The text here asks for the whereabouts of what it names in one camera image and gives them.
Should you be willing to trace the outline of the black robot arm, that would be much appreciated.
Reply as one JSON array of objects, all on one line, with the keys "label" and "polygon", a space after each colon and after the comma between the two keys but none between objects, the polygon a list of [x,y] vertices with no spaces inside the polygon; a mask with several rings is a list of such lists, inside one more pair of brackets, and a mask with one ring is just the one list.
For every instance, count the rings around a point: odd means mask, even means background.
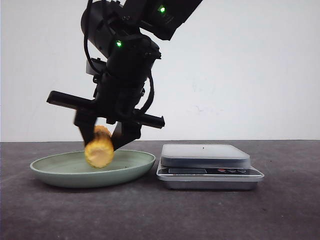
[{"label": "black robot arm", "polygon": [[169,41],[199,5],[198,0],[88,1],[80,21],[83,43],[93,44],[105,56],[105,60],[87,58],[86,72],[96,85],[93,98],[59,91],[50,92],[47,98],[50,104],[76,111],[74,124],[85,145],[94,140],[98,118],[116,126],[111,135],[114,149],[139,139],[142,126],[164,127],[163,117],[147,114],[154,89],[137,108],[145,82],[153,83],[153,64],[162,56],[159,46],[143,31]]}]

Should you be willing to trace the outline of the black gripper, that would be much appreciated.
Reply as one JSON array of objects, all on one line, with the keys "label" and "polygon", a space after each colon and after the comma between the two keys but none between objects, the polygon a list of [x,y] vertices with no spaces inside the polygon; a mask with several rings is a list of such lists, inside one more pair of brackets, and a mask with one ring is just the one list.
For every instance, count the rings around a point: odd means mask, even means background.
[{"label": "black gripper", "polygon": [[79,128],[84,145],[94,139],[97,118],[105,118],[108,124],[116,124],[111,136],[113,149],[117,150],[141,137],[142,125],[161,129],[165,126],[163,117],[146,114],[154,99],[154,82],[150,71],[146,72],[150,81],[149,96],[141,109],[136,109],[144,94],[145,78],[129,78],[122,81],[110,75],[102,75],[96,83],[93,99],[86,99],[59,91],[51,91],[47,102],[74,109],[74,125]]}]

